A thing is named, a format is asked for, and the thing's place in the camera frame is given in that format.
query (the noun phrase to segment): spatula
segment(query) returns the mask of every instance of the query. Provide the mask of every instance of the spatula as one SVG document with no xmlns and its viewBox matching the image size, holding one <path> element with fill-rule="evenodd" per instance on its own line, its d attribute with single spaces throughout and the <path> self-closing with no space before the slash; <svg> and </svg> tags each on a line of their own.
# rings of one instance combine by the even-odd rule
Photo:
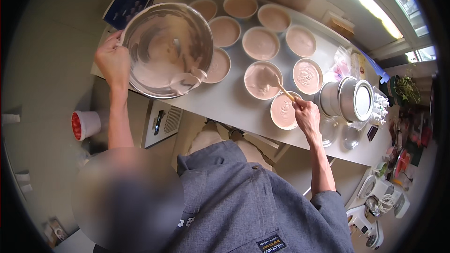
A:
<svg viewBox="0 0 450 253">
<path fill-rule="evenodd" d="M 263 78 L 267 81 L 267 83 L 272 86 L 272 87 L 278 87 L 280 88 L 285 94 L 286 96 L 288 96 L 289 99 L 291 99 L 291 101 L 295 102 L 294 97 L 292 97 L 292 95 L 286 91 L 286 89 L 284 89 L 284 87 L 280 84 L 280 79 L 278 77 L 278 75 L 268 66 L 265 67 L 263 69 Z"/>
</svg>

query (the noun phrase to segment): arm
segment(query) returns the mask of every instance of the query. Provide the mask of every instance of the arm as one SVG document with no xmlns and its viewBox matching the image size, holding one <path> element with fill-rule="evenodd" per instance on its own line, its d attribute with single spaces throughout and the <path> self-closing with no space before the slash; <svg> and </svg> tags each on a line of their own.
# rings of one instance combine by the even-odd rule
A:
<svg viewBox="0 0 450 253">
<path fill-rule="evenodd" d="M 130 54 L 125 47 L 117 47 L 122 31 L 111 34 L 95 52 L 94 61 L 109 85 L 108 148 L 134 146 L 128 121 L 128 82 Z"/>
<path fill-rule="evenodd" d="M 316 194 L 325 190 L 336 190 L 334 178 L 328 163 L 325 149 L 322 145 L 322 135 L 319 131 L 320 112 L 311 101 L 305 101 L 296 97 L 292 102 L 295 109 L 295 118 L 302 129 L 310 145 L 312 157 L 311 192 Z"/>
</svg>

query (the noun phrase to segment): green herb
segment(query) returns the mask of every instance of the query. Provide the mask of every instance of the green herb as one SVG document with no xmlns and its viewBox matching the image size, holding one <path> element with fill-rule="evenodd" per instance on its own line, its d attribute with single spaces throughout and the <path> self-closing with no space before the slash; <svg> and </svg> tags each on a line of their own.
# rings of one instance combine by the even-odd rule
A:
<svg viewBox="0 0 450 253">
<path fill-rule="evenodd" d="M 406 71 L 412 75 L 411 69 L 407 69 Z M 408 76 L 408 73 L 404 77 L 396 80 L 394 89 L 397 95 L 401 96 L 408 103 L 420 103 L 420 92 L 411 77 Z"/>
</svg>

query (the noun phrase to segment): apron label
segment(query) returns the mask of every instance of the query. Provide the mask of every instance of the apron label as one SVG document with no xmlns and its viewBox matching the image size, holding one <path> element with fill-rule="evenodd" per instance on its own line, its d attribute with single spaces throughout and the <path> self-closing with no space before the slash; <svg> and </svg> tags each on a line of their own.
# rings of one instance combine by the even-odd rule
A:
<svg viewBox="0 0 450 253">
<path fill-rule="evenodd" d="M 258 244 L 258 247 L 261 249 L 262 253 L 277 252 L 278 250 L 286 247 L 278 235 L 273 235 L 269 238 L 258 241 L 256 244 Z"/>
</svg>

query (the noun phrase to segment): vent grille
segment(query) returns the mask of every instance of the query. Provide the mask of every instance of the vent grille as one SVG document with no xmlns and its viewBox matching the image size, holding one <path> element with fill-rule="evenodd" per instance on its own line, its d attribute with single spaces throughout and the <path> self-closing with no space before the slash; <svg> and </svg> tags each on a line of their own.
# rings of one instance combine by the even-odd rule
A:
<svg viewBox="0 0 450 253">
<path fill-rule="evenodd" d="M 182 112 L 182 109 L 177 108 L 176 106 L 171 106 L 169 113 L 167 114 L 166 123 L 164 124 L 164 133 L 172 132 L 178 128 Z"/>
</svg>

